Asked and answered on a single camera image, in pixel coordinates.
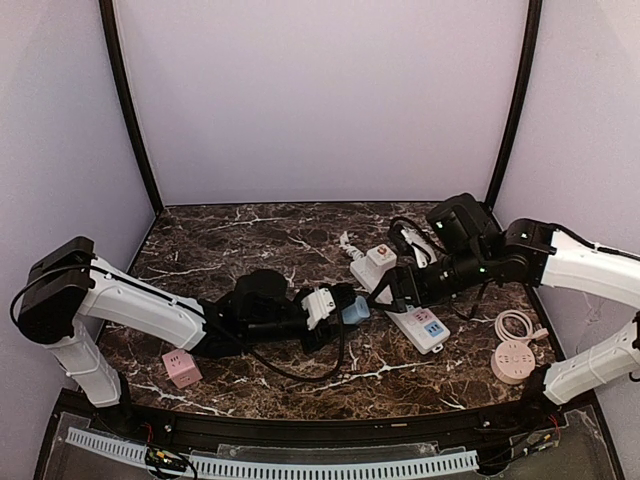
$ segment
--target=black pole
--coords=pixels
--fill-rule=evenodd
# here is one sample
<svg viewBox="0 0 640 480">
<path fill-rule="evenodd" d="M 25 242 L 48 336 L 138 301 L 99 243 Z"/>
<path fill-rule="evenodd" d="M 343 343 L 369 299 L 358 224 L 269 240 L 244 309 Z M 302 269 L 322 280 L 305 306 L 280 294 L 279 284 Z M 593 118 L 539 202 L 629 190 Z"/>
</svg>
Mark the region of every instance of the black pole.
<svg viewBox="0 0 640 480">
<path fill-rule="evenodd" d="M 516 132 L 518 131 L 520 114 L 522 113 L 524 99 L 527 94 L 527 85 L 529 84 L 529 76 L 531 75 L 531 65 L 533 64 L 536 40 L 538 39 L 541 11 L 542 0 L 529 0 L 527 25 L 524 30 L 524 40 L 522 42 L 522 52 L 520 53 L 516 85 L 513 89 L 513 98 L 511 99 L 511 108 L 509 108 L 509 116 L 507 117 L 507 124 L 504 128 L 500 151 L 498 152 L 496 165 L 493 169 L 493 175 L 491 176 L 491 183 L 489 184 L 487 196 L 484 201 L 490 209 L 493 209 L 496 205 L 500 187 L 504 180 L 504 174 L 507 171 L 511 150 L 513 149 L 513 142 L 516 138 Z"/>
<path fill-rule="evenodd" d="M 127 132 L 129 132 L 129 140 L 133 147 L 133 153 L 136 157 L 136 162 L 138 163 L 138 169 L 140 170 L 144 187 L 147 190 L 147 196 L 149 197 L 149 201 L 151 202 L 151 206 L 153 207 L 155 214 L 160 215 L 162 210 L 164 210 L 164 205 L 162 204 L 160 191 L 158 190 L 158 185 L 156 184 L 153 171 L 151 170 L 147 151 L 144 148 L 140 126 L 138 125 L 138 118 L 133 106 L 131 91 L 129 90 L 129 82 L 127 81 L 127 73 L 124 68 L 120 39 L 118 37 L 116 16 L 113 10 L 113 0 L 99 1 L 104 38 L 107 42 L 109 60 L 111 61 L 111 71 L 113 72 L 113 80 L 116 84 L 116 90 L 118 91 L 118 98 L 120 99 L 122 116 L 124 117 L 124 122 L 127 126 Z"/>
</svg>

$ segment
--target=white power cord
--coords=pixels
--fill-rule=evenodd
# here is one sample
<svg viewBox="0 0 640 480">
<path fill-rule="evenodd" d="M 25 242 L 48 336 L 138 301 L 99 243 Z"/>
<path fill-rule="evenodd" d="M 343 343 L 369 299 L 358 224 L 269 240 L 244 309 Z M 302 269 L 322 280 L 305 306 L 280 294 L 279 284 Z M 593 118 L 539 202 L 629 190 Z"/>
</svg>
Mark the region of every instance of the white power cord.
<svg viewBox="0 0 640 480">
<path fill-rule="evenodd" d="M 526 332 L 524 336 L 515 335 L 507 330 L 505 320 L 507 320 L 508 318 L 517 320 L 524 326 Z M 514 341 L 528 345 L 532 340 L 541 340 L 549 335 L 549 331 L 546 328 L 541 328 L 534 331 L 533 322 L 529 318 L 529 315 L 521 312 L 520 310 L 505 310 L 504 312 L 500 313 L 500 315 L 496 317 L 494 327 L 496 330 L 496 335 L 503 342 Z"/>
<path fill-rule="evenodd" d="M 353 260 L 364 258 L 364 253 L 358 247 L 354 247 L 349 243 L 349 234 L 344 232 L 340 235 L 340 248 L 345 251 Z"/>
</svg>

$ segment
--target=round pink power strip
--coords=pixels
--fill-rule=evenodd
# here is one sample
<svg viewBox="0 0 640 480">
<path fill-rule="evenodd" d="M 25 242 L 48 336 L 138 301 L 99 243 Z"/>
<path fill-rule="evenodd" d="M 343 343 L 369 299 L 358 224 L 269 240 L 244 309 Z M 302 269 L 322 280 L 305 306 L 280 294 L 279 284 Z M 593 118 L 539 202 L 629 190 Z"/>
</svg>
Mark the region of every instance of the round pink power strip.
<svg viewBox="0 0 640 480">
<path fill-rule="evenodd" d="M 533 352 L 522 342 L 502 342 L 491 356 L 491 369 L 499 380 L 518 385 L 536 368 Z"/>
</svg>

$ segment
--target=slotted cable tray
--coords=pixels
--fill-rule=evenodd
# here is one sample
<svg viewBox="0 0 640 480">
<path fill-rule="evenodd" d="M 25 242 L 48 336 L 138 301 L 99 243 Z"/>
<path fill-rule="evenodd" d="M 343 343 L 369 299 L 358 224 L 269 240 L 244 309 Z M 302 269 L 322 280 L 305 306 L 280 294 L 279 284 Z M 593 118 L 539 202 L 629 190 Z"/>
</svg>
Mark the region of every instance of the slotted cable tray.
<svg viewBox="0 0 640 480">
<path fill-rule="evenodd" d="M 69 428 L 66 442 L 120 463 L 147 468 L 147 447 L 143 444 L 74 427 Z M 413 460 L 335 465 L 257 463 L 201 455 L 191 455 L 190 461 L 199 478 L 215 480 L 417 480 L 478 469 L 475 450 Z M 187 470 L 183 476 L 192 477 L 193 473 Z"/>
</svg>

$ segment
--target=pink power cube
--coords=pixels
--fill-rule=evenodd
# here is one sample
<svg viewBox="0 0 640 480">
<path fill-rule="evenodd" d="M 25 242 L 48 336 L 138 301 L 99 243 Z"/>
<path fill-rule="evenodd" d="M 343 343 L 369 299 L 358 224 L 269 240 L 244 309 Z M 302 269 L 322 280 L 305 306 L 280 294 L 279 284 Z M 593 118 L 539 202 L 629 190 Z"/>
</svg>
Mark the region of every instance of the pink power cube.
<svg viewBox="0 0 640 480">
<path fill-rule="evenodd" d="M 178 388 L 184 388 L 202 378 L 193 357 L 181 348 L 165 353 L 162 356 L 162 361 L 169 372 L 169 378 Z"/>
</svg>

